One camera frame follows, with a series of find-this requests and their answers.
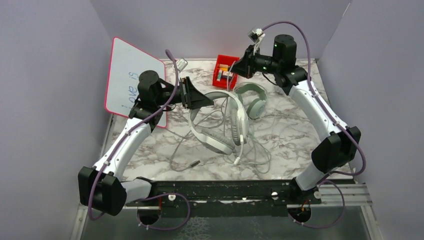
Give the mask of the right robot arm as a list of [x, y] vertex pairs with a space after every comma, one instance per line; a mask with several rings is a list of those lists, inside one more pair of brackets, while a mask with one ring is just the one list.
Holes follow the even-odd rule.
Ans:
[[249, 37], [253, 44], [246, 48], [231, 71], [246, 79], [257, 72], [272, 74], [275, 84], [306, 114], [321, 141], [311, 153], [309, 166], [289, 183], [289, 199], [300, 204], [334, 169], [353, 160], [361, 132], [337, 117], [316, 90], [310, 72], [296, 64], [297, 43], [291, 35], [274, 38], [271, 56], [260, 54], [264, 33], [254, 32]]

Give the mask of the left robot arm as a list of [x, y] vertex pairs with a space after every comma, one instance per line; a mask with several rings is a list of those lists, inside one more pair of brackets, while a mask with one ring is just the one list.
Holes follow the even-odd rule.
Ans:
[[137, 91], [124, 130], [101, 159], [92, 167], [82, 167], [77, 175], [79, 201], [89, 211], [95, 209], [116, 216], [127, 203], [137, 200], [147, 206], [155, 203], [157, 191], [150, 180], [122, 181], [126, 166], [163, 113], [171, 111], [171, 105], [182, 104], [192, 110], [214, 104], [194, 87], [189, 77], [177, 77], [175, 84], [170, 84], [154, 70], [139, 75]]

